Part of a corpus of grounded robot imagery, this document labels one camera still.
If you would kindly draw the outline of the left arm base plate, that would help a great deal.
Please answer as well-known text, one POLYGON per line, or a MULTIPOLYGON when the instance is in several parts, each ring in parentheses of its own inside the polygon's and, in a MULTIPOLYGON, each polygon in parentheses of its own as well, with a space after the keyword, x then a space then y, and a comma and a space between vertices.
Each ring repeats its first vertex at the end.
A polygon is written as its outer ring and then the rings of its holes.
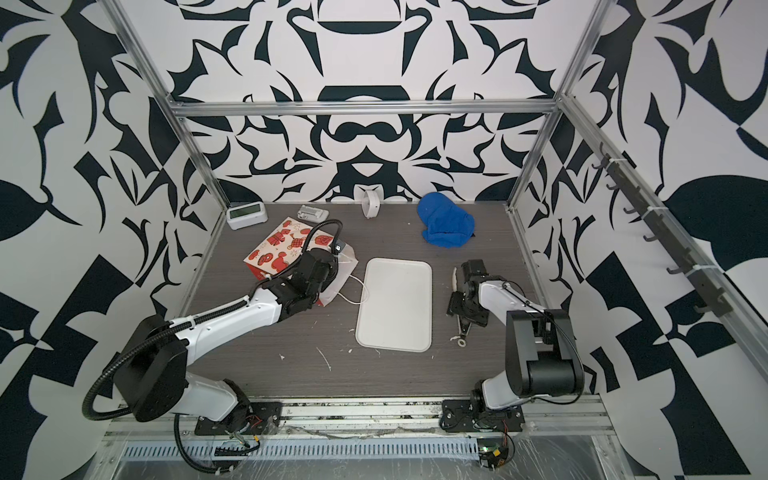
POLYGON ((283 403, 279 401, 252 402, 249 407, 237 407, 222 421, 200 417, 194 429, 197 436, 220 436, 238 433, 258 436, 276 431, 281 423, 283 403))

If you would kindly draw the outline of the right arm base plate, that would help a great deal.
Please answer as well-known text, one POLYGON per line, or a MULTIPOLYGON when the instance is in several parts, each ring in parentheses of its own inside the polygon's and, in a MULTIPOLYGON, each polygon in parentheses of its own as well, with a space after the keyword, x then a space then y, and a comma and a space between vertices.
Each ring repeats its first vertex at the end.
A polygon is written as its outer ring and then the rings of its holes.
POLYGON ((469 399, 445 399, 441 403, 439 428, 448 433, 519 433, 525 418, 518 406, 506 410, 486 410, 469 399))

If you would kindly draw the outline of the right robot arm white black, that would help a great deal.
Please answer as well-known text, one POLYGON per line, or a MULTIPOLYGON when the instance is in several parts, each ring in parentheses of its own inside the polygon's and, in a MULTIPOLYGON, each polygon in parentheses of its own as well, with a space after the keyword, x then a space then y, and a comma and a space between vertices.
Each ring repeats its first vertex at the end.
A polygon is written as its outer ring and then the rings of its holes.
POLYGON ((467 344, 472 327, 491 318, 505 327, 504 367, 472 393, 479 412, 502 411, 531 401, 569 405, 584 392, 585 368, 569 315, 528 299, 515 283, 469 260, 453 272, 447 314, 457 319, 454 341, 467 344))

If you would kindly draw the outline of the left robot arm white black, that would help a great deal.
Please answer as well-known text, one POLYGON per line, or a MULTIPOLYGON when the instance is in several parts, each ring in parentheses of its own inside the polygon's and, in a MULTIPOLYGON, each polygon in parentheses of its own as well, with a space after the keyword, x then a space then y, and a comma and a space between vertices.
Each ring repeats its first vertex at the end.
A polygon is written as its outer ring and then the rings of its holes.
POLYGON ((197 416, 228 431, 241 430, 251 401, 229 379, 214 381, 188 367, 213 350, 256 329, 311 309, 336 279, 341 249, 302 253, 286 275, 257 284, 250 295, 197 315, 143 320, 124 349, 142 350, 123 363, 113 381, 138 422, 166 414, 197 416))

